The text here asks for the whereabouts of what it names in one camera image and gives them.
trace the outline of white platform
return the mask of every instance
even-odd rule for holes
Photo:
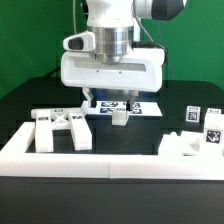
[[[25,153],[33,138],[24,123],[0,152],[0,176],[224,180],[223,157]]]
[[[85,114],[92,115],[112,115],[115,108],[123,108],[125,102],[121,101],[97,101],[96,108],[88,106],[88,101],[83,101],[81,106]],[[135,102],[133,111],[129,112],[129,116],[162,116],[161,110],[155,102]]]

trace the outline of black surface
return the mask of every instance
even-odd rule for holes
[[[122,91],[97,90],[94,94],[98,100],[129,98]],[[224,92],[211,83],[164,82],[158,93],[142,93],[137,99],[157,101],[164,115],[161,118],[130,117],[126,127],[113,127],[110,117],[87,116],[94,136],[93,153],[156,154],[164,133],[202,131],[207,108],[224,109],[223,99]],[[1,145],[24,121],[31,120],[31,109],[74,107],[81,102],[80,89],[66,88],[58,79],[29,80],[0,101]],[[201,106],[200,124],[186,124],[188,105]],[[69,135],[55,133],[58,153],[74,153]],[[0,178],[3,224],[210,224],[223,223],[223,208],[223,181]]]

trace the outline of green backdrop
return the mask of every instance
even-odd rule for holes
[[[81,32],[86,26],[79,2]],[[143,21],[154,40],[164,43],[174,79],[210,81],[224,89],[223,12],[223,0],[188,0],[172,21]],[[0,97],[60,66],[62,41],[72,33],[72,0],[1,0]],[[166,65],[163,77],[169,79]]]

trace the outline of white foam block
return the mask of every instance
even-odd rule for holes
[[[200,122],[201,107],[188,106],[186,111],[187,122]]]
[[[17,155],[25,153],[34,139],[35,123],[24,122],[18,131],[12,136],[0,154]]]
[[[181,136],[177,136],[174,133],[171,133],[170,135],[163,135],[158,154],[159,156],[170,157],[198,155],[201,136],[203,135],[199,135],[199,133],[194,134],[192,132],[182,133]]]
[[[53,152],[50,110],[37,111],[35,131],[36,152]]]
[[[100,155],[0,153],[0,176],[109,178],[109,163]]]
[[[110,178],[223,180],[223,160],[144,156],[110,163]]]
[[[65,118],[68,117],[68,112],[82,112],[82,109],[80,107],[74,107],[74,108],[53,108],[53,109],[34,109],[34,110],[31,110],[31,117],[33,119],[36,119],[37,117],[37,112],[38,111],[46,111],[46,110],[49,110],[50,111],[50,114],[51,114],[51,118],[53,120],[56,120],[58,117],[62,116],[62,115],[65,115]]]
[[[69,112],[71,134],[75,150],[91,150],[92,134],[82,113]]]
[[[205,116],[204,138],[201,140],[200,154],[207,157],[222,157],[224,152],[224,115],[209,111]]]
[[[112,113],[112,125],[125,126],[129,118],[126,108],[116,108]]]

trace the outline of white cube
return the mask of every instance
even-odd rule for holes
[[[186,121],[199,123],[201,107],[188,106],[186,112]]]
[[[71,134],[76,151],[92,150],[92,133],[81,112],[69,112]]]
[[[207,112],[204,123],[204,138],[200,146],[200,154],[211,156],[222,156],[224,115],[216,112]]]
[[[129,111],[125,107],[116,107],[112,113],[112,125],[125,126],[129,118]]]
[[[53,152],[53,132],[50,110],[39,110],[36,114],[36,152]]]

